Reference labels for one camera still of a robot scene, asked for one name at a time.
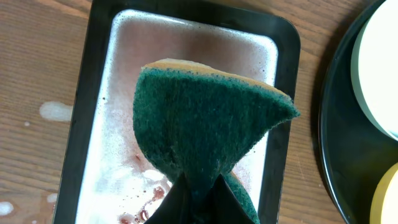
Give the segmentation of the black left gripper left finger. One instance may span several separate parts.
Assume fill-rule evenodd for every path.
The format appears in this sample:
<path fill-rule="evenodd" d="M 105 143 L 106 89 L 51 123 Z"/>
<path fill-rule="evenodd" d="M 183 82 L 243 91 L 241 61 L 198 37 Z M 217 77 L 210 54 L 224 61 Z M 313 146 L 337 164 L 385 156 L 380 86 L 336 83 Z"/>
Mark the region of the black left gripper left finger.
<path fill-rule="evenodd" d="M 192 195 L 184 173 L 181 173 L 159 208 L 145 224 L 188 224 Z"/>

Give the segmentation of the mint plate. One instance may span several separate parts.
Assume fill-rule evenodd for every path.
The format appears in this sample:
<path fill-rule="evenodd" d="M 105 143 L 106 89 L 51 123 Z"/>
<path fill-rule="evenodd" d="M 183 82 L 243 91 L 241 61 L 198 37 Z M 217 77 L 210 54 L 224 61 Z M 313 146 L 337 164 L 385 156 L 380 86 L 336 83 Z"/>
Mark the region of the mint plate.
<path fill-rule="evenodd" d="M 351 82 L 368 120 L 397 140 L 397 0 L 385 0 L 362 26 L 351 54 Z"/>

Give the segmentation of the green and yellow sponge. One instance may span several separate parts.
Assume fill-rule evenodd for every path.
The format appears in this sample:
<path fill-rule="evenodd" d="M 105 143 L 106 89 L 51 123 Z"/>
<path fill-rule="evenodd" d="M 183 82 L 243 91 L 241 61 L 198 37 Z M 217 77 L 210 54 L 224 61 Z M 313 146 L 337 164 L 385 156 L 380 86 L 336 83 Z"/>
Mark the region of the green and yellow sponge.
<path fill-rule="evenodd" d="M 162 59 L 142 67 L 133 129 L 147 160 L 169 181 L 183 175 L 193 199 L 192 223 L 208 223 L 205 201 L 222 176 L 243 212 L 259 222 L 233 167 L 299 111 L 289 95 L 250 78 L 196 62 Z"/>

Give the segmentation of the yellow plate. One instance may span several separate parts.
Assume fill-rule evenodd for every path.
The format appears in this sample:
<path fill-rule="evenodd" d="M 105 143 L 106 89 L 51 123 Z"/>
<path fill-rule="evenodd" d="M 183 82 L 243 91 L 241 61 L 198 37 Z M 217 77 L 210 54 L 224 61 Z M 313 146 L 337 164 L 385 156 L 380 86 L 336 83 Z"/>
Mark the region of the yellow plate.
<path fill-rule="evenodd" d="M 397 224 L 397 164 L 378 183 L 370 210 L 370 224 Z"/>

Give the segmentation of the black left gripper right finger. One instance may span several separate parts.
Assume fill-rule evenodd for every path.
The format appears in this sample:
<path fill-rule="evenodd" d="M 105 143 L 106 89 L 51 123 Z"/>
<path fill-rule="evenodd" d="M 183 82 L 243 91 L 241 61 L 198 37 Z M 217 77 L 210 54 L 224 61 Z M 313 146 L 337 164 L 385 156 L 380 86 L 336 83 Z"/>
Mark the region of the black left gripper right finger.
<path fill-rule="evenodd" d="M 254 224 L 220 174 L 211 189 L 211 223 Z"/>

